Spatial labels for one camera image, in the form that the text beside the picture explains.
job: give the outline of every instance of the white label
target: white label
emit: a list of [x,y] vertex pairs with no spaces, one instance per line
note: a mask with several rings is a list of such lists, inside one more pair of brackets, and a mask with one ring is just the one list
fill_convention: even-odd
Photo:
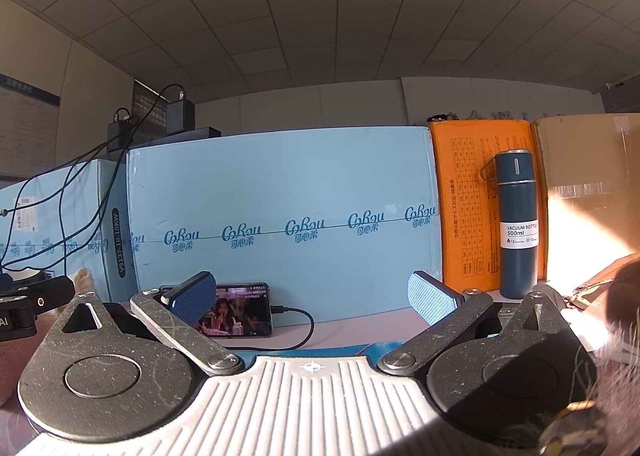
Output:
[[[31,205],[37,200],[35,197],[20,197],[20,201],[17,202],[16,207],[23,207],[25,205]],[[37,207],[29,207],[28,209],[21,209],[15,211],[14,230],[20,230],[22,232],[37,232],[38,231],[38,211]]]
[[539,242],[537,219],[520,223],[500,223],[500,246],[503,248],[533,248]]

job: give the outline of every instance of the bulletin board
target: bulletin board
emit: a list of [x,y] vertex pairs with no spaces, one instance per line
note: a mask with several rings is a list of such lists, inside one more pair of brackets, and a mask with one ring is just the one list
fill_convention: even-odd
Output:
[[0,73],[0,177],[54,166],[60,97]]

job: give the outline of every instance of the barcode label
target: barcode label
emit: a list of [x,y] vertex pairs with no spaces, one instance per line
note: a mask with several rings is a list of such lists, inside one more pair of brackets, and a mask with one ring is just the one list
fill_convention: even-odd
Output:
[[[17,207],[32,205],[37,199],[35,197],[21,197]],[[29,207],[28,209],[18,209],[15,211],[14,230],[21,232],[37,232],[38,231],[38,211],[37,207]]]

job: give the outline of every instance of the power adapter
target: power adapter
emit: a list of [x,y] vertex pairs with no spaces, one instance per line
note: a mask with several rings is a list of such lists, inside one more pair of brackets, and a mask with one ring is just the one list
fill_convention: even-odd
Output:
[[194,131],[196,128],[196,106],[186,98],[166,106],[166,135]]
[[130,116],[119,118],[118,114],[113,117],[113,121],[107,126],[107,152],[124,149],[131,138]]

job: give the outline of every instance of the metal bolt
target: metal bolt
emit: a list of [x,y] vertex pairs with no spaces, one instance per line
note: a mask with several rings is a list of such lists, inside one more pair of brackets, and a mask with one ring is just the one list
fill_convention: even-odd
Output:
[[389,353],[382,358],[382,362],[390,370],[405,370],[415,364],[415,358],[409,353]]
[[230,370],[240,363],[240,359],[235,355],[227,355],[224,359],[210,356],[207,363],[212,370]]

